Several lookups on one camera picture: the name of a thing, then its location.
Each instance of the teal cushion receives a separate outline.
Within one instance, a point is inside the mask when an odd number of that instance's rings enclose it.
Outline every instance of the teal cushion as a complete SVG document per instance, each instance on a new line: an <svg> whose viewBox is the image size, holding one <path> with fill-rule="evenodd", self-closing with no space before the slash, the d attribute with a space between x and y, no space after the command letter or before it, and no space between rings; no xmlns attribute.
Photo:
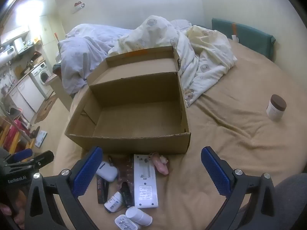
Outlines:
<svg viewBox="0 0 307 230"><path fill-rule="evenodd" d="M273 47L276 39L272 35L243 24L216 18L212 18L212 30L223 33L229 39L232 39L232 35L236 34L240 44L263 54L270 60L273 58Z"/></svg>

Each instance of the washing machine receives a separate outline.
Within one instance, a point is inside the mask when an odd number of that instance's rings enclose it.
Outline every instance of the washing machine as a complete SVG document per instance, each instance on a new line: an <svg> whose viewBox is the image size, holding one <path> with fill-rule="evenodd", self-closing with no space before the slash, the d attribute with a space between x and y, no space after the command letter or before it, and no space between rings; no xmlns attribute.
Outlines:
<svg viewBox="0 0 307 230"><path fill-rule="evenodd" d="M51 72L48 70L48 67L45 62L42 62L37 67L35 67L29 74L33 80L36 87L39 89L41 94L47 100L53 92L53 89L49 85L45 85L45 82L49 77L52 76Z"/></svg>

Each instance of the human hand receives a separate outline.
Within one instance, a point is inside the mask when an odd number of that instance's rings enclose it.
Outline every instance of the human hand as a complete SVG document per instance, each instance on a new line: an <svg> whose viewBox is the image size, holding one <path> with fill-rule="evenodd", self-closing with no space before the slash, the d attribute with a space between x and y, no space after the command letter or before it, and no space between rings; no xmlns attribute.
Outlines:
<svg viewBox="0 0 307 230"><path fill-rule="evenodd" d="M14 217L15 223L21 228L25 229L25 207L26 207L27 198L22 191L19 190L17 199L15 201L16 208L18 209L17 215ZM0 210L5 216L11 216L12 210L0 203Z"/></svg>

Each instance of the white wall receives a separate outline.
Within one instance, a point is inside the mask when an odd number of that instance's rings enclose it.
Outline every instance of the white wall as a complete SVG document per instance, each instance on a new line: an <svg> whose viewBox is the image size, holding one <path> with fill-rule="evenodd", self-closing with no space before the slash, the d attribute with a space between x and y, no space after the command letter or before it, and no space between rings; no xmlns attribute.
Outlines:
<svg viewBox="0 0 307 230"><path fill-rule="evenodd" d="M162 16L168 20L187 19L203 24L201 0L55 0L66 33L81 23L105 24L135 29L148 16ZM85 8L73 14L76 2Z"/></svg>
<svg viewBox="0 0 307 230"><path fill-rule="evenodd" d="M275 63L307 89L307 29L288 0L202 0L205 27L219 18L276 38Z"/></svg>

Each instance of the white case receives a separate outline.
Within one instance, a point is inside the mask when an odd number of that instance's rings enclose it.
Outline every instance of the white case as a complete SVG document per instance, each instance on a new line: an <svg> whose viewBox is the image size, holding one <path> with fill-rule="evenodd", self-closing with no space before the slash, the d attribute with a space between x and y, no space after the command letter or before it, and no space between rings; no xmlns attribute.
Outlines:
<svg viewBox="0 0 307 230"><path fill-rule="evenodd" d="M157 208L157 183L151 155L134 155L135 207Z"/></svg>
<svg viewBox="0 0 307 230"><path fill-rule="evenodd" d="M121 214L114 220L115 224L121 229L121 230L138 230L141 229L141 226L132 220L129 220L126 215Z"/></svg>
<svg viewBox="0 0 307 230"><path fill-rule="evenodd" d="M118 170L116 167L110 166L109 163L102 161L96 171L96 174L108 182L113 182L117 177Z"/></svg>

